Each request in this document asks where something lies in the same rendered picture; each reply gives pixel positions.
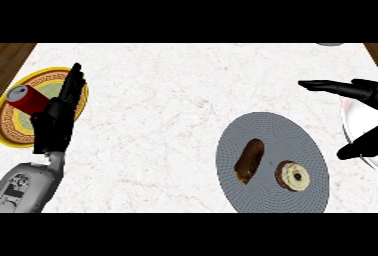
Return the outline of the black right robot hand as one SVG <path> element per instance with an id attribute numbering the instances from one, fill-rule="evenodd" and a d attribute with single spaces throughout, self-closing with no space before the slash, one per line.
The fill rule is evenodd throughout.
<path id="1" fill-rule="evenodd" d="M 356 99 L 378 110 L 378 82 L 353 79 L 350 83 L 330 80 L 301 80 L 298 85 L 308 91 L 325 91 Z M 336 153 L 341 160 L 378 156 L 378 126 L 370 129 Z"/>

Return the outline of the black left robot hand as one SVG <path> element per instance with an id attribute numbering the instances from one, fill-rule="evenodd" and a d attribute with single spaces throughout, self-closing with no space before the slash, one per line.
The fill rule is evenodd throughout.
<path id="1" fill-rule="evenodd" d="M 74 129 L 74 114 L 85 84 L 82 76 L 81 65 L 75 63 L 66 75 L 59 96 L 48 100 L 44 110 L 31 115 L 34 154 L 66 151 Z"/>

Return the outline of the grey round placemat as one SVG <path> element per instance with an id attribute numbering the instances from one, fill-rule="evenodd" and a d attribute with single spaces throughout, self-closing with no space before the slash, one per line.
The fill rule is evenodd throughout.
<path id="1" fill-rule="evenodd" d="M 251 181 L 236 178 L 233 166 L 246 143 L 260 139 L 264 155 Z M 274 170 L 285 160 L 307 170 L 302 192 L 280 187 Z M 223 131 L 215 153 L 217 175 L 226 198 L 239 213 L 319 213 L 329 198 L 329 175 L 323 155 L 302 128 L 283 116 L 252 112 L 234 119 Z"/>

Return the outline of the cream frosted cupcake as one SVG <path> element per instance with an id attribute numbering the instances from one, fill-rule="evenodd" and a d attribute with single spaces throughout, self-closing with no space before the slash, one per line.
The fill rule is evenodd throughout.
<path id="1" fill-rule="evenodd" d="M 291 192 L 302 192 L 310 185 L 310 175 L 305 168 L 289 160 L 279 163 L 274 178 L 280 187 Z"/>

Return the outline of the yellow patterned round plate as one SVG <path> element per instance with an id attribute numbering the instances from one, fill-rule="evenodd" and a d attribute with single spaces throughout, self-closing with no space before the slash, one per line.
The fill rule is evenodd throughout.
<path id="1" fill-rule="evenodd" d="M 17 85 L 29 85 L 47 98 L 59 96 L 63 81 L 71 71 L 66 67 L 45 68 L 31 73 L 7 89 L 0 97 L 0 142 L 16 148 L 34 147 L 34 127 L 31 124 L 31 115 L 19 111 L 7 102 L 6 94 Z M 76 120 L 87 102 L 88 86 L 87 83 L 81 89 L 79 101 L 74 114 Z"/>

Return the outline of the red soda can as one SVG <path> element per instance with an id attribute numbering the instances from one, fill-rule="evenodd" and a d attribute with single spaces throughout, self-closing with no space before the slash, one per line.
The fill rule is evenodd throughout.
<path id="1" fill-rule="evenodd" d="M 25 114 L 42 112 L 48 98 L 29 86 L 17 85 L 6 94 L 6 102 Z"/>

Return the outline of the brown chocolate eclair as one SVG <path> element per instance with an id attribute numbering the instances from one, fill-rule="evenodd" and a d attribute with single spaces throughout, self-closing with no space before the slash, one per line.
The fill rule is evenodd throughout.
<path id="1" fill-rule="evenodd" d="M 243 148 L 240 157 L 233 166 L 239 181 L 246 184 L 257 172 L 264 155 L 264 144 L 260 139 L 252 139 Z"/>

